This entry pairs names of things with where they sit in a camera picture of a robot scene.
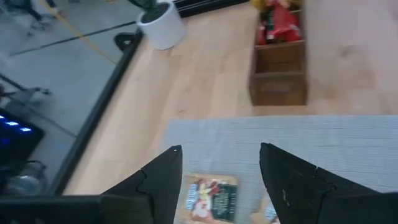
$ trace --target gray fabric placemat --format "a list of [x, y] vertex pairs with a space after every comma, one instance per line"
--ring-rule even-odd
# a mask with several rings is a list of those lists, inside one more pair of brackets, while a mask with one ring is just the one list
[[374, 190], [398, 190], [398, 116], [174, 120], [161, 148], [182, 145], [183, 175], [199, 172], [238, 177], [235, 223], [249, 223], [264, 193], [259, 168], [261, 142]]

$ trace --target red package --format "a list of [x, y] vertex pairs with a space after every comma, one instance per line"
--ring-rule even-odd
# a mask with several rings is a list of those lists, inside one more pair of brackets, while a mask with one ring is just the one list
[[302, 38], [299, 21], [277, 1], [273, 2], [272, 11], [268, 12], [267, 40], [291, 42]]
[[265, 45], [266, 44], [266, 39], [264, 38], [266, 28], [262, 25], [259, 24], [257, 27], [257, 45]]

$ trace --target black electronic device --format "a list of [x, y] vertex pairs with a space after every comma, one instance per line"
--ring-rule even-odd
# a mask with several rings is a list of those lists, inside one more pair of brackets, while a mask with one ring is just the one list
[[39, 127], [0, 109], [0, 166], [28, 160], [43, 136]]

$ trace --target concrete floor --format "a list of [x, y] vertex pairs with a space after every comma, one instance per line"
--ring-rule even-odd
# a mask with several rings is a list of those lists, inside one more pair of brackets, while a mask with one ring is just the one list
[[[82, 34], [89, 34], [134, 21], [140, 10], [125, 0], [106, 3], [104, 0], [85, 0], [69, 4], [58, 2], [63, 17]], [[51, 182], [63, 159], [95, 105], [115, 64], [89, 48], [82, 40], [71, 40], [41, 48], [75, 37], [60, 21], [54, 21], [45, 31], [26, 37], [29, 16], [15, 21], [0, 14], [0, 72], [26, 87], [49, 88], [52, 96], [44, 98], [36, 107], [41, 116], [56, 122], [31, 116], [30, 120], [45, 130], [46, 136], [35, 149], [32, 158], [48, 166], [46, 175]], [[115, 61], [122, 53], [113, 43], [120, 32], [134, 32], [136, 25], [90, 35], [87, 38]], [[6, 90], [13, 88], [6, 85]]]

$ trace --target blue led light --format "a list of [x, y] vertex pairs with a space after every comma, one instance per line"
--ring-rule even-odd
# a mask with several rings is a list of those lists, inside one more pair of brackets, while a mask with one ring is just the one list
[[21, 131], [31, 131], [30, 128], [20, 128]]
[[10, 126], [15, 126], [15, 125], [18, 125], [18, 123], [17, 123], [17, 122], [13, 122], [13, 121], [6, 122], [6, 124], [8, 124], [8, 125], [10, 125]]

